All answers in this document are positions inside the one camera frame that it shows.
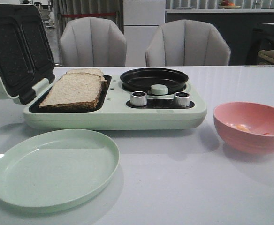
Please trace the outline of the white bread slice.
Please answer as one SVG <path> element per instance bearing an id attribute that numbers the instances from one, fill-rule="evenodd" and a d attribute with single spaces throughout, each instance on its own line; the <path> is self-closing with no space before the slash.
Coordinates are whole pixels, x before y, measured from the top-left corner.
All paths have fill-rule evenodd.
<path id="1" fill-rule="evenodd" d="M 101 83 L 102 83 L 102 88 L 107 88 L 108 87 L 108 82 L 104 78 L 104 73 L 98 69 L 98 68 L 80 68 L 80 69 L 71 69 L 67 71 L 66 73 L 68 74 L 73 74 L 73 73 L 87 73 L 87 74 L 94 74 L 94 75 L 100 75 L 101 76 Z"/>
<path id="2" fill-rule="evenodd" d="M 64 74 L 39 104 L 46 109 L 94 109 L 99 103 L 107 81 L 101 75 L 88 73 Z"/>

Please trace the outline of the orange shrimp pieces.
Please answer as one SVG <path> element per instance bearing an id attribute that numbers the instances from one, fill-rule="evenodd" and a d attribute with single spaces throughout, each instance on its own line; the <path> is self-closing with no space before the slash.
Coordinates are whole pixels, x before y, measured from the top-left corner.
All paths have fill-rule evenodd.
<path id="1" fill-rule="evenodd" d="M 245 124 L 229 124 L 230 127 L 243 131 L 243 132 L 247 132 L 247 133 L 253 133 L 253 134 L 258 134 L 258 135 L 271 135 L 271 133 L 269 131 L 263 131 L 262 129 L 259 128 L 252 128 L 249 127 Z"/>

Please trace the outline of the pink plastic bowl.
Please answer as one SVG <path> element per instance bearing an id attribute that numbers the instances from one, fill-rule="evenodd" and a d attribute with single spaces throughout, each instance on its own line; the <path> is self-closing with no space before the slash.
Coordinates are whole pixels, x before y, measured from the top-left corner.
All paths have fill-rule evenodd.
<path id="1" fill-rule="evenodd" d="M 250 154 L 274 153 L 274 107 L 251 103 L 229 102 L 213 111 L 218 135 L 230 147 Z M 271 135 L 258 135 L 234 129 L 229 124 L 245 124 L 269 131 Z"/>

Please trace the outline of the green breakfast maker lid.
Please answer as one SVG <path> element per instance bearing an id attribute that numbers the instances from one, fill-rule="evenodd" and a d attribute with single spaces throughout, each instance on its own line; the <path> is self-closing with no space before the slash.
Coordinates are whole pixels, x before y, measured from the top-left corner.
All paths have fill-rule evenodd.
<path id="1" fill-rule="evenodd" d="M 0 4 L 0 99 L 26 105 L 55 80 L 54 59 L 34 5 Z"/>

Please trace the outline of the green breakfast maker base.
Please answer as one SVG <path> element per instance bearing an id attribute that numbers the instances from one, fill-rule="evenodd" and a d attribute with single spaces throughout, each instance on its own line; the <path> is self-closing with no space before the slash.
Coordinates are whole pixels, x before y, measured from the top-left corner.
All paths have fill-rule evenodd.
<path id="1" fill-rule="evenodd" d="M 130 92 L 122 89 L 120 76 L 130 67 L 101 67 L 111 76 L 106 97 L 100 109 L 93 112 L 36 113 L 31 105 L 24 108 L 26 123 L 40 129 L 146 130 L 189 129 L 199 126 L 206 117 L 206 104 L 188 82 L 186 92 L 195 104 L 184 109 L 138 109 L 127 106 Z"/>

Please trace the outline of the left silver control knob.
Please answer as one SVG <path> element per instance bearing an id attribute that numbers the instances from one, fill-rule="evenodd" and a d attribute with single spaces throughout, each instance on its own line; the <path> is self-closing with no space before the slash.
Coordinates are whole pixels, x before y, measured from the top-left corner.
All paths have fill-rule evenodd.
<path id="1" fill-rule="evenodd" d="M 130 95 L 130 104 L 137 107 L 147 105 L 147 93 L 143 91 L 134 91 Z"/>

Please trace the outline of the silver control knob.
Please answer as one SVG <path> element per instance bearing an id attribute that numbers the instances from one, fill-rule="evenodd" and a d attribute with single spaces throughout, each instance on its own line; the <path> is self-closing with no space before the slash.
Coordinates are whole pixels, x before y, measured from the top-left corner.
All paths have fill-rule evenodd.
<path id="1" fill-rule="evenodd" d="M 186 92 L 174 93 L 174 103 L 178 107 L 189 107 L 191 104 L 190 94 Z"/>
<path id="2" fill-rule="evenodd" d="M 134 91 L 130 95 L 130 104 L 137 107 L 147 105 L 147 93 L 143 91 Z"/>

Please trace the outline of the black round frying pan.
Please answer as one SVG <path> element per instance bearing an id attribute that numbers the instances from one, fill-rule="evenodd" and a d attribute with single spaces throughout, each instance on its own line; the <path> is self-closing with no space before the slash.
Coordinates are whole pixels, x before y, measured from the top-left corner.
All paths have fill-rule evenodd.
<path id="1" fill-rule="evenodd" d="M 151 94 L 151 86 L 165 85 L 168 94 L 182 91 L 186 87 L 188 76 L 177 70 L 169 68 L 145 67 L 127 71 L 120 76 L 122 88 L 131 92 L 144 91 Z"/>

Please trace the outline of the right grey upholstered chair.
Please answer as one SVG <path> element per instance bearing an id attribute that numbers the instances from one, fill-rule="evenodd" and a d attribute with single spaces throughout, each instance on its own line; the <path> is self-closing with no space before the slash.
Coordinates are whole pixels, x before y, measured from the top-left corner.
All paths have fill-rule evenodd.
<path id="1" fill-rule="evenodd" d="M 160 25 L 145 52 L 148 67 L 227 66 L 231 50 L 207 22 L 177 20 Z"/>

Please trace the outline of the grey upholstered chair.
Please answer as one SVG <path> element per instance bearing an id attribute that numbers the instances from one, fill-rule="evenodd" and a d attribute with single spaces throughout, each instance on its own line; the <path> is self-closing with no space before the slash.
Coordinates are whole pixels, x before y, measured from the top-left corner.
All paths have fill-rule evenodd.
<path id="1" fill-rule="evenodd" d="M 207 22 L 177 20 L 160 25 L 145 52 L 148 67 L 227 66 L 231 50 Z"/>
<path id="2" fill-rule="evenodd" d="M 85 17 L 68 22 L 60 49 L 66 67 L 124 67 L 126 63 L 125 36 L 108 19 Z"/>

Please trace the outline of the left grey upholstered chair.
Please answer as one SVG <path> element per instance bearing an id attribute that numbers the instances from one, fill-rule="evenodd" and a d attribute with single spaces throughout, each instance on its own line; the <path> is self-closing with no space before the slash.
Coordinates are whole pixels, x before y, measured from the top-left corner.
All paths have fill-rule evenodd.
<path id="1" fill-rule="evenodd" d="M 85 17 L 68 22 L 60 49 L 66 67 L 124 67 L 126 63 L 125 36 L 108 19 Z"/>

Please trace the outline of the white cabinet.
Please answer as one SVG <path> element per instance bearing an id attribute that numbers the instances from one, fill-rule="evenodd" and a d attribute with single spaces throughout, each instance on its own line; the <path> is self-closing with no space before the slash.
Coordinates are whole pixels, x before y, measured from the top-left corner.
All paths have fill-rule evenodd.
<path id="1" fill-rule="evenodd" d="M 127 67 L 146 65 L 145 52 L 157 27 L 165 22 L 164 0 L 123 1 L 123 31 L 127 41 Z"/>

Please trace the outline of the light green round plate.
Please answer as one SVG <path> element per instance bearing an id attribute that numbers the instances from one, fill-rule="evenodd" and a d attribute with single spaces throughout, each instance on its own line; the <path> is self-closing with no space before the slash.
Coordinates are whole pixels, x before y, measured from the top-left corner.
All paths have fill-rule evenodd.
<path id="1" fill-rule="evenodd" d="M 75 207 L 107 186 L 119 157 L 115 142 L 99 132 L 66 129 L 37 135 L 0 158 L 0 199 L 39 212 Z"/>

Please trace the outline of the fruit plate on counter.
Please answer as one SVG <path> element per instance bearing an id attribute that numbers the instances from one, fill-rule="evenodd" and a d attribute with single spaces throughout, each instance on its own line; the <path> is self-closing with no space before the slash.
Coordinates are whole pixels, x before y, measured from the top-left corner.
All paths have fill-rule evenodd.
<path id="1" fill-rule="evenodd" d="M 219 3 L 220 8 L 222 9 L 239 9 L 241 6 L 236 5 L 235 3 L 229 0 L 221 0 Z"/>

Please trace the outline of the beige sofa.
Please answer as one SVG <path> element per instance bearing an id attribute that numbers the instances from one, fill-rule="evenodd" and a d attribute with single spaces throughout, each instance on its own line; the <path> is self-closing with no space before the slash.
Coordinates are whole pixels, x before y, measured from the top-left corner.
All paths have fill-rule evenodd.
<path id="1" fill-rule="evenodd" d="M 274 50 L 261 50 L 257 56 L 261 59 L 260 65 L 274 65 Z"/>

